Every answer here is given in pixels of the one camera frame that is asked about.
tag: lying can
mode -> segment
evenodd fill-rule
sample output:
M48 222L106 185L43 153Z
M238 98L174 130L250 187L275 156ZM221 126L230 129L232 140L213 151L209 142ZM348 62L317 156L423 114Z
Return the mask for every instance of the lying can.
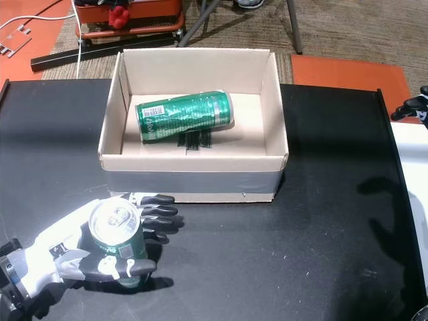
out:
M105 199L89 217L89 230L98 247L106 255L122 259L146 259L146 247L141 227L140 213L126 199ZM127 288L133 288L140 278L118 280Z
M230 95L220 90L147 102L135 108L142 141L233 122Z

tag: cardboard box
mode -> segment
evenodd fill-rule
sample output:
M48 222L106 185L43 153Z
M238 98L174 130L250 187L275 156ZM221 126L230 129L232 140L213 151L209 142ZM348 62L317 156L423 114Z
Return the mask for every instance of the cardboard box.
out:
M184 94L230 93L235 125L212 148L177 137L141 143L135 105ZM98 157L112 191L157 192L177 202L269 202L288 157L274 53L262 49L156 48L118 54Z

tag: black table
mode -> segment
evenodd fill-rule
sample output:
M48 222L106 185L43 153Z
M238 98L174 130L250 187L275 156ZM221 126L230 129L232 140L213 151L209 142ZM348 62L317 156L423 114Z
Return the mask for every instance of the black table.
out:
M109 80L13 82L0 110L0 243L109 197ZM379 94L282 86L290 146L272 204L177 205L142 292L69 289L44 320L408 320L425 301Z

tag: barcode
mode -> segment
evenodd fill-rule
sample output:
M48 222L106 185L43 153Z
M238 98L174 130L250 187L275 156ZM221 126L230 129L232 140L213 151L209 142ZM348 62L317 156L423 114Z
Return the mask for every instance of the barcode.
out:
M163 106L155 106L150 108L145 108L142 110L143 117L149 116L158 116L163 115L165 113L165 109Z

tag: white robotic hand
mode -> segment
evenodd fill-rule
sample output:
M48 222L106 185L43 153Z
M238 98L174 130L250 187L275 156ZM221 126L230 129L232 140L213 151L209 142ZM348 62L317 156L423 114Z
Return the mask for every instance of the white robotic hand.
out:
M144 241L168 243L167 236L157 230L174 226L169 217L176 215L177 209L165 206L174 203L173 197L128 193L110 199L115 198L125 199L121 201L137 208ZM0 252L3 250L0 253L2 308L25 309L25 303L50 283L64 280L110 282L137 278L156 270L156 263L150 259L106 255L97 246L90 249L81 246L83 238L91 239L85 235L89 231L88 220L103 201L95 199L60 219L41 232L31 247L21 249L19 242L14 240L0 249Z
M420 91L420 95L404 101L403 105L391 114L391 120L397 121L404 117L417 117L428 129L428 86L422 86Z

